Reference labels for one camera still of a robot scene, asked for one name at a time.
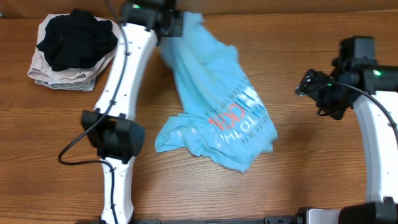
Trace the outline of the light blue printed t-shirt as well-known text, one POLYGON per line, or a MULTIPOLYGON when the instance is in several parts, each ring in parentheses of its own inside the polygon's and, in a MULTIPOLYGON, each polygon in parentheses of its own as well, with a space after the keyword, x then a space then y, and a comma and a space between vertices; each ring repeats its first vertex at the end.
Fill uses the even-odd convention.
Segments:
POLYGON ((246 172, 273 151, 277 130, 249 78, 238 50, 215 38, 201 14, 185 12, 183 35, 159 46, 172 69, 183 111, 170 116, 155 140, 157 152, 185 147, 227 169, 246 172))

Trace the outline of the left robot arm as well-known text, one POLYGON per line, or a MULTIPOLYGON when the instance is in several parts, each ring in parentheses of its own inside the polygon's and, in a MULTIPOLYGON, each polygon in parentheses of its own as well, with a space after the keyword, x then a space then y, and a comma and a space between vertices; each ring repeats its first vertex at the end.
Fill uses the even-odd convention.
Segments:
POLYGON ((145 138, 136 104, 148 61, 163 37, 181 37, 183 12, 173 0, 129 1, 121 11, 116 54, 105 88, 81 124, 104 176, 99 223, 133 223, 132 169, 145 138))

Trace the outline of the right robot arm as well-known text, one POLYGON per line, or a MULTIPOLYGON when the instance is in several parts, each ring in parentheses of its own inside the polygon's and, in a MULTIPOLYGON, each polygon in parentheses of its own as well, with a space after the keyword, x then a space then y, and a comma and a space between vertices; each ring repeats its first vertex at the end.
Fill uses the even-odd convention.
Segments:
POLYGON ((340 42, 333 71, 310 69, 295 92, 319 116, 341 120, 354 110, 366 159, 366 201, 341 209, 300 208, 287 223, 397 223, 397 67, 380 65, 372 37, 340 42))

